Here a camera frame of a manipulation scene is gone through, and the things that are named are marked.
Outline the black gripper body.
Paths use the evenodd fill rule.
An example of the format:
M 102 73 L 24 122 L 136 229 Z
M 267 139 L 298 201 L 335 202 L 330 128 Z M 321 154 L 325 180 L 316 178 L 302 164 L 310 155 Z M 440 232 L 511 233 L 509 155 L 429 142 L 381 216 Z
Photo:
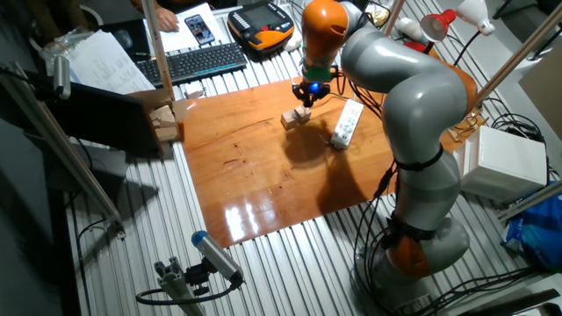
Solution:
M 324 98 L 330 92 L 331 87 L 328 83 L 303 80 L 301 83 L 292 85 L 292 93 L 302 102 L 314 102 Z

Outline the person's hand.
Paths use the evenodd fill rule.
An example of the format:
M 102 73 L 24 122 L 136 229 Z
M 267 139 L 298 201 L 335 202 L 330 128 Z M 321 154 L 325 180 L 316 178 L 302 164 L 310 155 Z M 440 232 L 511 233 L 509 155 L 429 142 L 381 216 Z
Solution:
M 177 32 L 179 30 L 177 16 L 170 10 L 159 7 L 155 10 L 158 26 L 163 32 Z

